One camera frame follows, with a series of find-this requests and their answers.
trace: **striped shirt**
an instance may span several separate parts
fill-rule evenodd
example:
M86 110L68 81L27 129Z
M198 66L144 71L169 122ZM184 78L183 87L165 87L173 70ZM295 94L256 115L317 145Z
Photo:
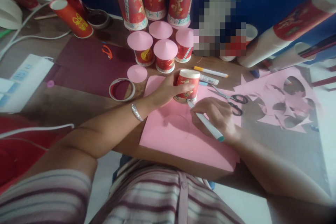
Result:
M0 224L83 223L91 181L76 170L27 178L0 196ZM206 180L131 159L119 171L92 224L243 223Z

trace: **woman's left hand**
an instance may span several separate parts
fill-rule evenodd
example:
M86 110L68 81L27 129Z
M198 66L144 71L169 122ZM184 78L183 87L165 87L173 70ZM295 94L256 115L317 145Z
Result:
M166 105L175 95L186 93L194 88L194 84L174 86L174 83L177 82L178 77L179 71L167 76L161 85L148 96L156 108L160 108Z

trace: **yellow marker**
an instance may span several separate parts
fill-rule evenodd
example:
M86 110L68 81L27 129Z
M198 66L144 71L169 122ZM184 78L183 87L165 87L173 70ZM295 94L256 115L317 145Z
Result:
M216 72L216 71L201 68L201 67L198 67L198 66L194 66L194 69L197 70L197 71L206 72L208 74L213 74L213 75L217 75L217 76L224 77L224 78L229 77L226 73Z

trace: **orange scissors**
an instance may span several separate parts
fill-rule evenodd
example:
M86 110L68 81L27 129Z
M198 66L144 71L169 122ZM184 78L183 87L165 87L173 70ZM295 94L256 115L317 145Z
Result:
M102 51L103 53L106 53L107 56L108 56L108 58L111 60L111 59L112 59L112 52L111 52L111 49L110 49L107 45L103 45L103 47L107 48L107 49L108 49L108 52L106 52L106 51L104 50L104 48L102 48L101 51Z

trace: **black scissors handle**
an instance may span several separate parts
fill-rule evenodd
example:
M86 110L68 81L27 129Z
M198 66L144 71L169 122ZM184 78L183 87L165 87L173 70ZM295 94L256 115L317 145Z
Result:
M234 114L235 116L242 116L243 115L243 111L236 104L233 104L232 102L229 102L229 104L233 108L232 114Z
M249 102L246 96L240 95L240 94L232 95L231 99L238 102L238 103L242 103L242 104L246 104L246 103Z

